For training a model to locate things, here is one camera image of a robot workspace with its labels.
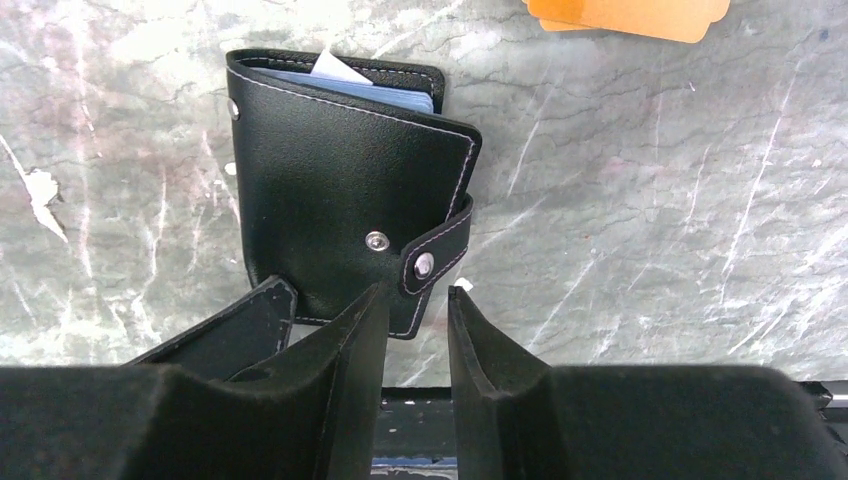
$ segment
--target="metal snap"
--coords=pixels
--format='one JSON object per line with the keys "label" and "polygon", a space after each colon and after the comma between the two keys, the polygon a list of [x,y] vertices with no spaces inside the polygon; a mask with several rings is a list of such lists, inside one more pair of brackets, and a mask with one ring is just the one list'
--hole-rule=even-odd
{"label": "metal snap", "polygon": [[415,259],[415,278],[418,280],[424,280],[429,277],[431,273],[433,273],[433,265],[436,263],[436,259],[433,257],[432,253],[422,253]]}
{"label": "metal snap", "polygon": [[382,252],[389,248],[389,237],[383,232],[371,232],[365,236],[365,245],[375,252]]}
{"label": "metal snap", "polygon": [[232,118],[233,121],[238,120],[240,116],[238,111],[238,105],[236,105],[236,101],[232,98],[227,100],[227,110],[230,111],[230,118]]}

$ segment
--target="orange paper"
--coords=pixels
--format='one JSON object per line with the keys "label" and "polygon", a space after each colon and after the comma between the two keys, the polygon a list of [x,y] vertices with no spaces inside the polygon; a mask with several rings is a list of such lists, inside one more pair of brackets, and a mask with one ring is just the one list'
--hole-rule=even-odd
{"label": "orange paper", "polygon": [[730,0],[528,0],[546,30],[604,28],[697,43],[727,14]]}

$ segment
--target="black leather wallet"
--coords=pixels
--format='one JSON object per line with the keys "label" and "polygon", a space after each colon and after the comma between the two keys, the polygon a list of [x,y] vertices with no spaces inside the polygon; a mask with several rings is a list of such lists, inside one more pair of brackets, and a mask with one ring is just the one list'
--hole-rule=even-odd
{"label": "black leather wallet", "polygon": [[227,54],[250,281],[290,282],[306,324],[335,318],[373,283],[394,284],[389,335],[411,339],[433,284],[467,250],[482,138],[438,115],[445,81],[433,67],[340,57],[375,85],[426,92],[436,114],[256,70],[307,73],[317,57]]}

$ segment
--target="card holder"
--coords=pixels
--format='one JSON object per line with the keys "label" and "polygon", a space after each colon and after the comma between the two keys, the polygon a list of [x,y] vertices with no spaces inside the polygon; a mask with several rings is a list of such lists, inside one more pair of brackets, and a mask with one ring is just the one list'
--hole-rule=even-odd
{"label": "card holder", "polygon": [[[388,283],[389,334],[411,339],[433,284],[467,250],[466,189],[481,135],[440,115],[262,71],[308,73],[317,57],[227,54],[248,275],[254,286],[287,280],[298,292],[296,322],[319,325],[370,285]],[[438,69],[340,59],[376,86],[426,92],[441,113]]]}

